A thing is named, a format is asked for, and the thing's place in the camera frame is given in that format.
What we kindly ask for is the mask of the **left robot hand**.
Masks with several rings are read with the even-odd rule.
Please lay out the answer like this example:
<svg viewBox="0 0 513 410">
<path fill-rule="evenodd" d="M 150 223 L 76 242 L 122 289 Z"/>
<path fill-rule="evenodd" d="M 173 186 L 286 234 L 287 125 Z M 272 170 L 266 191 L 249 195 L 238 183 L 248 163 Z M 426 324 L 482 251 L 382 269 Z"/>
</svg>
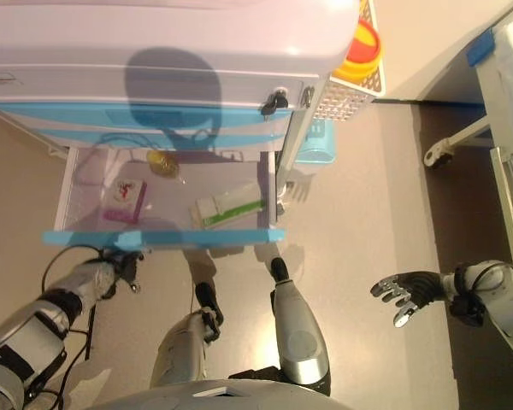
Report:
<svg viewBox="0 0 513 410">
<path fill-rule="evenodd" d="M 103 258 L 113 266 L 117 278 L 129 285 L 136 283 L 138 264 L 144 260 L 142 252 L 106 249 L 103 252 Z"/>
</svg>

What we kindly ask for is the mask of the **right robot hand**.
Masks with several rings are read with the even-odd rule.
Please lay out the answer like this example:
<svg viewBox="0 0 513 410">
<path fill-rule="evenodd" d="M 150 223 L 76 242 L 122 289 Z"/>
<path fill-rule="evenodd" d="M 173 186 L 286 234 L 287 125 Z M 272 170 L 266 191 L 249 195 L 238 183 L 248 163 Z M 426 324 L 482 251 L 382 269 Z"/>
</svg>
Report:
<svg viewBox="0 0 513 410">
<path fill-rule="evenodd" d="M 428 271 L 388 276 L 375 283 L 369 292 L 384 303 L 395 302 L 398 312 L 393 317 L 393 325 L 396 328 L 406 325 L 416 312 L 430 303 L 446 299 L 441 275 Z"/>
</svg>

